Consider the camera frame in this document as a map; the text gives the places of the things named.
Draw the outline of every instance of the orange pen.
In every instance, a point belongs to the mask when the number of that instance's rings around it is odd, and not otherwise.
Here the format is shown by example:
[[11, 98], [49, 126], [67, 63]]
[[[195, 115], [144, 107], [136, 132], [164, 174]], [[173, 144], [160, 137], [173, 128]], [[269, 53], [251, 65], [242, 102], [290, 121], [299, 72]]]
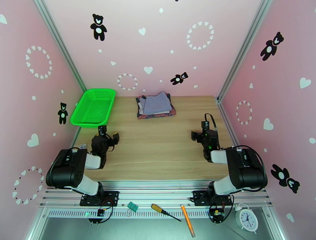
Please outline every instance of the orange pen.
[[192, 225], [191, 225], [191, 222], [190, 222], [190, 219], [189, 219], [189, 217], [188, 217], [188, 214], [186, 213], [185, 207], [184, 207], [183, 205], [181, 205], [181, 209], [182, 209], [182, 212], [183, 212], [183, 214], [184, 214], [186, 223], [188, 224], [188, 227], [189, 227], [191, 236], [192, 236], [193, 238], [195, 238], [195, 233], [194, 233], [194, 231], [193, 231], [193, 227], [192, 227]]

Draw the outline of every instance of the wooden table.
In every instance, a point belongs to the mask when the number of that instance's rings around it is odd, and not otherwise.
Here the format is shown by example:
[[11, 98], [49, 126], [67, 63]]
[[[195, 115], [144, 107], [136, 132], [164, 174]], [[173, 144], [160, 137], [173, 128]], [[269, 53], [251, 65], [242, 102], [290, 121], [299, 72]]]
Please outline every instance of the wooden table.
[[[228, 175], [227, 165], [207, 162], [203, 147], [191, 140], [191, 130], [201, 132], [204, 113], [214, 116], [221, 147], [232, 142], [212, 96], [171, 97], [176, 116], [138, 120], [134, 97], [117, 97], [107, 124], [107, 133], [119, 132], [120, 142], [107, 152], [103, 169], [85, 170], [97, 181], [105, 180], [198, 180], [221, 179]], [[88, 144], [98, 133], [82, 128], [75, 146]]]

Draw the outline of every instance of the pink backdrop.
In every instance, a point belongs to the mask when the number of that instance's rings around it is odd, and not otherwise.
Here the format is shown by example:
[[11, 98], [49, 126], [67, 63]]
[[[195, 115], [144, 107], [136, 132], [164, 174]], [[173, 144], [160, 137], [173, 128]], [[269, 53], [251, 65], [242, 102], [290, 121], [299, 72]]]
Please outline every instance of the pink backdrop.
[[[0, 36], [0, 239], [20, 240], [46, 189], [48, 168], [74, 137], [69, 119], [82, 92], [33, 1], [2, 2]], [[67, 104], [65, 125], [60, 102]]]
[[[268, 194], [293, 240], [315, 239], [315, 8], [313, 0], [273, 2], [223, 102], [240, 143], [263, 157]], [[266, 41], [279, 31], [284, 41], [263, 61]], [[300, 182], [297, 194], [278, 184], [272, 164]]]
[[[118, 96], [163, 90], [216, 96], [261, 0], [45, 2], [88, 89], [113, 88]], [[104, 41], [95, 40], [90, 28], [94, 13], [104, 17]], [[172, 85], [184, 72], [189, 77]]]

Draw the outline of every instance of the green plastic basket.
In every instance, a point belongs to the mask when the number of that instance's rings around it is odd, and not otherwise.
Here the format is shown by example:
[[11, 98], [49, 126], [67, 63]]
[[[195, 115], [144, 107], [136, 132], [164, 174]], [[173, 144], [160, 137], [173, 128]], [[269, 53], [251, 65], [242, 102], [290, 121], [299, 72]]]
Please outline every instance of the green plastic basket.
[[83, 128], [106, 125], [113, 107], [116, 92], [108, 88], [87, 90], [74, 110], [70, 122]]

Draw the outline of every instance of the alarm clock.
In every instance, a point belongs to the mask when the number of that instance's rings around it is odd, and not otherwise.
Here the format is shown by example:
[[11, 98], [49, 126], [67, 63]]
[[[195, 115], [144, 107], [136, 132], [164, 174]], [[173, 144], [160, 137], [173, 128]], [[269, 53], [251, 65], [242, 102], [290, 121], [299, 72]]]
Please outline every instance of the alarm clock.
[[254, 232], [258, 229], [258, 219], [254, 212], [243, 203], [236, 204], [235, 206], [235, 220], [237, 225], [244, 231]]

